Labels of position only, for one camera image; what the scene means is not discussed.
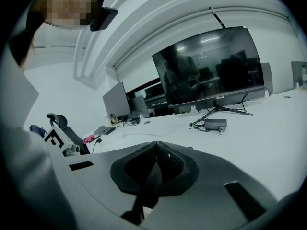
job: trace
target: black mesh fabric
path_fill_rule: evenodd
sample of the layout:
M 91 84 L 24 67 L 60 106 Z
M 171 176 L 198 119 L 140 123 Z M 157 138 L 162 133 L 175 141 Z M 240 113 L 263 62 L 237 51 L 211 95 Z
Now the black mesh fabric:
M 128 161 L 125 165 L 125 172 L 139 185 L 143 185 L 147 180 L 156 162 L 157 148 L 152 147 L 139 156 Z
M 162 183 L 174 180 L 184 168 L 182 159 L 161 147 L 158 149 L 157 162 L 162 173 Z

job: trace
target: desk surface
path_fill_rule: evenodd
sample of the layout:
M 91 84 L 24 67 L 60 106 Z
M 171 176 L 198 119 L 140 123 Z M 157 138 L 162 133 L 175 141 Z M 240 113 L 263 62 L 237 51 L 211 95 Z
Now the desk surface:
M 190 130 L 189 123 L 200 118 L 194 113 L 147 118 L 137 126 L 121 125 L 102 136 L 103 141 L 96 144 L 94 152 L 157 140 L 190 146 L 227 159 L 280 200 L 298 190 L 307 174 L 307 91 L 291 90 L 244 105 L 253 116 L 228 112 L 210 116 L 227 119 L 227 129 L 222 135 L 217 131 Z M 94 142 L 88 144 L 90 152 L 93 146 Z

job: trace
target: monitor stand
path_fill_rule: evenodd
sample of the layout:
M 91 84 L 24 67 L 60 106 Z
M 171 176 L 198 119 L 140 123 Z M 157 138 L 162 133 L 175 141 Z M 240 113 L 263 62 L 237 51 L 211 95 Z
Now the monitor stand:
M 231 109 L 231 108 L 227 108 L 227 107 L 223 107 L 223 106 L 218 105 L 213 110 L 211 110 L 209 113 L 207 113 L 205 116 L 203 116 L 201 119 L 197 120 L 195 123 L 198 123 L 199 121 L 205 120 L 208 116 L 210 116 L 211 114 L 216 113 L 218 111 L 228 111 L 228 112 L 253 116 L 253 114 L 251 114 L 251 113 L 246 113 L 246 112 L 242 112 L 242 111 L 239 111 L 239 110 L 236 110 L 236 109 Z

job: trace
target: monitor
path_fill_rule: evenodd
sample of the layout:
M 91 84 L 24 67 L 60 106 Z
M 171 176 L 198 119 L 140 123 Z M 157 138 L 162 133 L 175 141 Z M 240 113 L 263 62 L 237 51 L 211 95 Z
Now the monitor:
M 122 117 L 131 114 L 123 82 L 119 82 L 103 96 L 109 117 Z
M 136 117 L 142 115 L 144 118 L 150 117 L 145 99 L 142 95 L 129 100 L 129 106 L 133 113 L 132 115 Z
M 261 63 L 245 27 L 214 30 L 153 55 L 170 106 L 264 91 Z

